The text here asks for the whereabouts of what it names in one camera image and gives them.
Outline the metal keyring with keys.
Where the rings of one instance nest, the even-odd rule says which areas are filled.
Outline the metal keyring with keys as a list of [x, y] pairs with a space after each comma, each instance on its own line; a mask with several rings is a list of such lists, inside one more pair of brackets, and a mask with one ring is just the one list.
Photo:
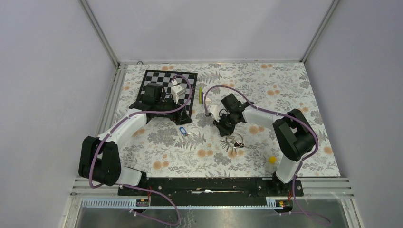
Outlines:
[[230, 151], [231, 154], [237, 154], [237, 149], [244, 148], [244, 139], [239, 133], [233, 133], [231, 135], [224, 136], [223, 139], [220, 140], [220, 146], [227, 151]]

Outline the blue tag key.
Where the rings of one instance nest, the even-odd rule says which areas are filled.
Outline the blue tag key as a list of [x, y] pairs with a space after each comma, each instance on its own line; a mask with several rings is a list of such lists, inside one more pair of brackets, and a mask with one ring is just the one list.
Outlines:
[[179, 131], [184, 137], [188, 137], [193, 134], [193, 132], [187, 132], [186, 129], [182, 126], [179, 127]]

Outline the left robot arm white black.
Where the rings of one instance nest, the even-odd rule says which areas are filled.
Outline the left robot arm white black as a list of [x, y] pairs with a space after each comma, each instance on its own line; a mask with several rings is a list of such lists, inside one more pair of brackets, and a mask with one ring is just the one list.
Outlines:
[[97, 137], [88, 136], [83, 140], [78, 173], [89, 180], [91, 188], [124, 184], [129, 185], [135, 195], [147, 191], [147, 183], [139, 170], [121, 166], [119, 151], [135, 132], [155, 117], [169, 118], [176, 125], [192, 121], [186, 111], [193, 98], [192, 85], [188, 82], [184, 87], [175, 79], [172, 84], [166, 92], [161, 84], [148, 83], [121, 120]]

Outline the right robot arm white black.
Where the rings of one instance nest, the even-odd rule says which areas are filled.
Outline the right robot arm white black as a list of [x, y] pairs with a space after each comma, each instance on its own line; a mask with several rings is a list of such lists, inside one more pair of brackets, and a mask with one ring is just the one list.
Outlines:
[[239, 123], [255, 124], [274, 131], [283, 157], [274, 173], [277, 180], [273, 181], [272, 188], [277, 195], [286, 195], [302, 160], [318, 147], [318, 138], [302, 112], [293, 109], [286, 114], [276, 113], [257, 107], [249, 100], [242, 103], [234, 94], [224, 97], [221, 104], [223, 113], [217, 105], [205, 107], [207, 116], [213, 116], [213, 124], [221, 137], [233, 134]]

